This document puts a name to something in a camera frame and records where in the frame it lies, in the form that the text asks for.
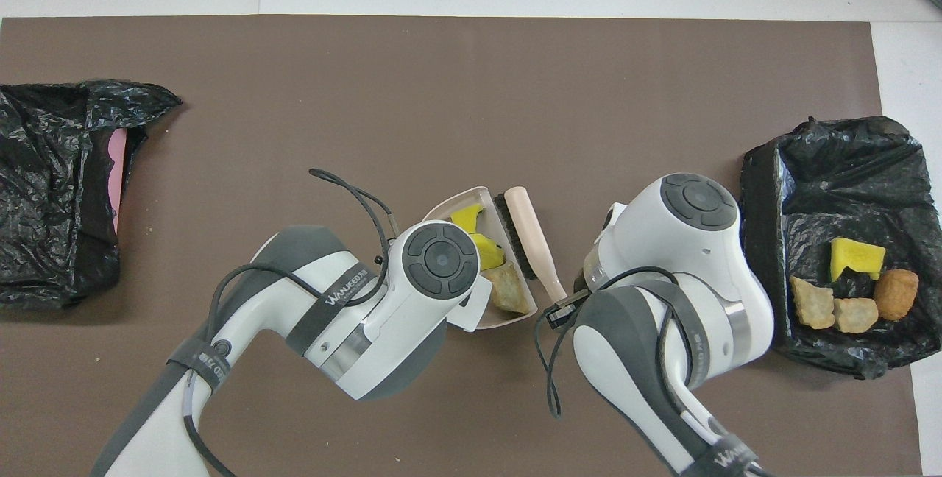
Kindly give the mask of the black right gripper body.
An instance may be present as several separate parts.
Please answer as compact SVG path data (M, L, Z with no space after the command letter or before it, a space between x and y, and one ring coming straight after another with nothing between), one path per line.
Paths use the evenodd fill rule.
M580 306L590 295L589 290L579 290L562 300L558 300L542 312L542 318L552 329L561 329L578 313Z

